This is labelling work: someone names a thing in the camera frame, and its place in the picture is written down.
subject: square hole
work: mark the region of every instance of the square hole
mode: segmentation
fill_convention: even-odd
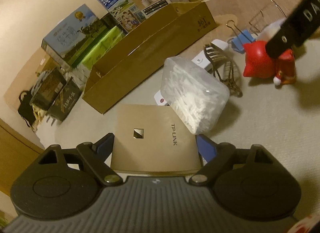
[[[143,139],[144,129],[133,129],[133,138]]]

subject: black box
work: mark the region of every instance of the black box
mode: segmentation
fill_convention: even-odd
[[[59,121],[63,121],[71,112],[81,94],[82,91],[73,81],[73,78],[70,78],[47,111],[47,115],[50,115]]]
[[[38,79],[37,83],[39,84],[30,100],[30,105],[36,105],[47,111],[67,81],[58,68],[55,68],[46,77]]]

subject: red toy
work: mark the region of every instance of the red toy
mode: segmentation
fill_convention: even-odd
[[[303,220],[297,222],[287,233],[311,233],[319,232],[320,216],[311,214]]]
[[[277,59],[272,59],[266,52],[266,41],[258,40],[244,44],[246,51],[244,77],[273,78],[276,86],[280,84],[294,84],[296,71],[294,54],[287,49]]]

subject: blue milk box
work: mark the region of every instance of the blue milk box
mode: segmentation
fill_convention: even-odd
[[[108,30],[84,4],[55,26],[41,47],[68,70],[75,68]]]
[[[132,31],[146,19],[143,11],[132,0],[98,0],[118,23],[127,31]]]

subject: green tissue package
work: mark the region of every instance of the green tissue package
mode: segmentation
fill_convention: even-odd
[[[100,41],[90,50],[90,52],[83,58],[81,63],[89,70],[92,66],[114,45],[116,45],[122,38],[124,33],[117,26],[113,27]]]

